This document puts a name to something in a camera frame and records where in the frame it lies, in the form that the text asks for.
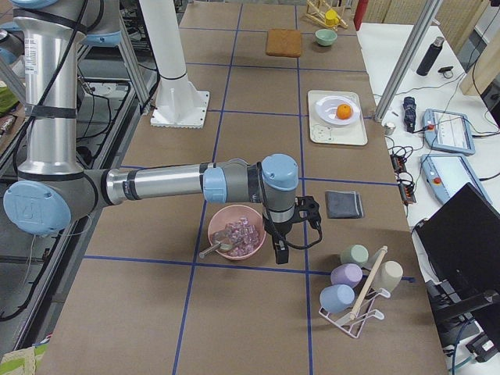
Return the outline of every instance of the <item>small green bowl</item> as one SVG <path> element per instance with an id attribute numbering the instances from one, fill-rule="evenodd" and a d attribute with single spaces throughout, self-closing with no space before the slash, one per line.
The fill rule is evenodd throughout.
<path id="1" fill-rule="evenodd" d="M 316 43 L 318 45 L 322 45 L 323 47 L 327 47 L 332 45 L 334 41 L 337 39 L 337 33 L 330 29 L 321 29 L 316 33 Z"/>

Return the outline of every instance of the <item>gray cloth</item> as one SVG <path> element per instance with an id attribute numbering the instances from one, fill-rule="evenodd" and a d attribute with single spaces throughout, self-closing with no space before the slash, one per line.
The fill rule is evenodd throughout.
<path id="1" fill-rule="evenodd" d="M 364 217 L 361 197 L 357 191 L 326 191 L 328 219 L 359 219 Z"/>

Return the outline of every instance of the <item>yellow cup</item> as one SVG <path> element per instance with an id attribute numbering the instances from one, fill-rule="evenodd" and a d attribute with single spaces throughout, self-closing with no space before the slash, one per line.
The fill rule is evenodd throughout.
<path id="1" fill-rule="evenodd" d="M 333 9 L 328 10 L 325 13 L 325 24 L 329 27 L 335 26 L 340 22 L 338 19 L 338 14 Z"/>

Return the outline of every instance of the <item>black bottle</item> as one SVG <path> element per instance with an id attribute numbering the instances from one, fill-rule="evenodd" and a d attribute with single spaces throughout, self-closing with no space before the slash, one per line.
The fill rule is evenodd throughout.
<path id="1" fill-rule="evenodd" d="M 437 37 L 432 45 L 429 46 L 422 62 L 419 65 L 419 69 L 416 73 L 420 76 L 426 76 L 429 73 L 430 68 L 434 65 L 434 62 L 438 58 L 439 52 L 443 49 L 443 43 L 445 39 L 443 37 Z"/>

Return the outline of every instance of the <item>table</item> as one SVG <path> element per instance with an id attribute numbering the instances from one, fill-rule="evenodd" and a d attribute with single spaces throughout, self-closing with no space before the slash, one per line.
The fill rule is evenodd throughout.
<path id="1" fill-rule="evenodd" d="M 407 37 L 412 29 L 409 25 L 390 25 L 390 24 L 372 24 L 364 23 L 358 33 L 359 43 L 362 46 L 362 54 L 366 64 L 366 70 L 370 75 L 370 85 L 374 94 L 382 94 L 384 88 L 391 76 L 392 70 L 398 60 L 404 47 Z M 396 130 L 391 135 L 392 140 L 387 140 L 387 146 L 391 147 L 394 142 L 396 145 L 411 145 L 414 148 L 422 147 L 422 135 L 410 134 L 405 131 L 403 119 L 402 99 L 405 96 L 413 96 L 417 104 L 417 122 L 416 129 L 421 128 L 422 115 L 427 108 L 445 109 L 449 111 L 465 113 L 473 126 L 478 131 L 495 131 L 498 128 L 493 126 L 488 120 L 492 121 L 488 109 L 479 96 L 465 96 L 460 91 L 458 84 L 463 79 L 464 70 L 448 44 L 444 47 L 438 56 L 433 69 L 425 77 L 415 73 L 423 55 L 428 46 L 437 36 L 443 36 L 438 27 L 432 26 L 428 30 L 422 45 L 416 53 L 409 71 L 403 79 L 399 92 L 410 91 L 413 88 L 430 87 L 422 90 L 412 90 L 407 94 L 396 95 L 391 103 L 391 108 L 384 117 L 382 123 L 391 121 L 396 124 Z M 446 80 L 437 70 L 442 66 L 454 66 L 454 77 Z M 374 95 L 375 101 L 380 99 L 379 95 Z M 467 157 L 478 177 L 489 177 L 500 170 L 500 150 L 498 150 L 498 137 L 488 137 L 483 139 L 474 139 L 476 153 Z M 416 179 L 420 172 L 420 156 L 429 153 L 430 147 L 425 143 L 422 149 L 415 151 L 406 163 L 408 171 Z M 493 206 L 500 209 L 500 179 L 494 179 L 483 182 L 483 186 L 492 200 Z M 441 208 L 441 204 L 434 197 L 434 193 L 421 176 L 416 188 L 416 204 L 409 206 L 408 225 L 411 227 L 421 219 L 431 217 Z M 420 261 L 420 269 L 425 280 L 435 280 L 434 273 L 428 265 L 427 255 L 416 234 L 413 235 L 413 241 L 416 247 Z M 463 340 L 459 346 L 457 363 L 466 358 L 469 352 L 464 343 L 469 339 Z M 468 365 L 460 371 L 467 374 L 494 374 L 500 370 L 500 355 L 496 355 L 486 363 L 475 362 L 473 366 Z"/>
<path id="2" fill-rule="evenodd" d="M 202 130 L 138 124 L 125 166 L 219 161 L 249 163 L 274 152 L 297 160 L 298 194 L 321 204 L 324 240 L 274 264 L 269 239 L 244 262 L 197 254 L 222 205 L 202 196 L 126 202 L 103 211 L 41 374 L 66 373 L 407 373 L 445 374 L 437 331 L 420 276 L 383 132 L 365 118 L 368 145 L 313 144 L 307 92 L 359 93 L 363 113 L 375 108 L 354 27 L 334 48 L 314 43 L 305 7 L 195 2 L 181 37 L 187 71 L 210 90 Z M 299 29 L 300 59 L 264 54 L 270 28 Z M 357 190 L 366 216 L 329 220 L 325 190 Z M 315 239 L 295 226 L 293 242 Z M 414 283 L 377 303 L 386 319 L 353 340 L 319 317 L 319 293 L 338 254 L 362 243 L 387 245 Z"/>

